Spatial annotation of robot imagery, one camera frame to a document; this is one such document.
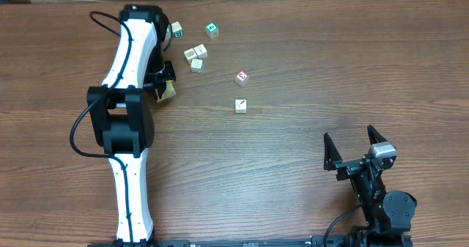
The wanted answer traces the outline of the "yellow wooden block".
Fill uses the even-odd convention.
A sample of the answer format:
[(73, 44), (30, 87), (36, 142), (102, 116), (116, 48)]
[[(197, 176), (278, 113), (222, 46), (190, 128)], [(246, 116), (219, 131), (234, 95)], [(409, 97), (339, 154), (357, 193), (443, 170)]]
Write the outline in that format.
[(174, 89), (174, 86), (173, 86), (173, 81), (167, 81), (166, 82), (166, 100), (171, 98), (171, 97), (174, 97), (176, 95), (176, 91)]

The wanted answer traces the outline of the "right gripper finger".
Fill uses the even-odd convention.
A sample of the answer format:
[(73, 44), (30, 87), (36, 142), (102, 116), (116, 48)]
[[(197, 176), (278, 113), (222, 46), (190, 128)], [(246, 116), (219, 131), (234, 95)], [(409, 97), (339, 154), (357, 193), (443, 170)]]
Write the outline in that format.
[(336, 165), (342, 163), (343, 159), (329, 134), (325, 133), (323, 137), (325, 145), (324, 170), (336, 170)]
[(367, 126), (367, 133), (369, 137), (369, 142), (371, 145), (373, 144), (379, 144), (386, 142), (387, 139), (384, 138), (375, 128), (373, 125), (368, 125)]

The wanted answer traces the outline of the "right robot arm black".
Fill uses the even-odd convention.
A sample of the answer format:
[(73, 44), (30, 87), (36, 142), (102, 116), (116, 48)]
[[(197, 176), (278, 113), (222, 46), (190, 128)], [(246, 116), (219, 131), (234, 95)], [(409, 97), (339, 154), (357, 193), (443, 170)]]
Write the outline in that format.
[(369, 151), (360, 159), (344, 162), (328, 133), (324, 134), (324, 170), (336, 171), (338, 181), (349, 180), (358, 197), (358, 205), (336, 218), (322, 239), (324, 246), (332, 246), (329, 238), (338, 222), (361, 209), (366, 226), (354, 226), (337, 246), (411, 246), (411, 220), (417, 200), (405, 191), (387, 191), (382, 173), (396, 160), (397, 148), (372, 125), (367, 126)]

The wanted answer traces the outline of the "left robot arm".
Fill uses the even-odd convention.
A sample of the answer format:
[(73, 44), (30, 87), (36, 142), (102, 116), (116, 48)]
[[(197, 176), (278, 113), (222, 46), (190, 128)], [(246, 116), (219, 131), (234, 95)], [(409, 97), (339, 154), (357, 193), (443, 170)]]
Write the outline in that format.
[(163, 58), (169, 19), (158, 6), (127, 4), (116, 20), (121, 32), (114, 62), (102, 84), (88, 89), (86, 113), (114, 176), (118, 228), (111, 245), (155, 246), (146, 178), (155, 125), (147, 98), (175, 94), (174, 68)]

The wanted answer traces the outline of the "wooden block red pencil picture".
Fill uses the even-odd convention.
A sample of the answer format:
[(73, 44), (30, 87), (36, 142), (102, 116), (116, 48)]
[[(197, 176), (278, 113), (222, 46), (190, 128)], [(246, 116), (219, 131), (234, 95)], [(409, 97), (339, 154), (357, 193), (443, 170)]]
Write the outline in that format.
[(234, 107), (237, 114), (245, 114), (247, 112), (247, 100), (236, 100)]

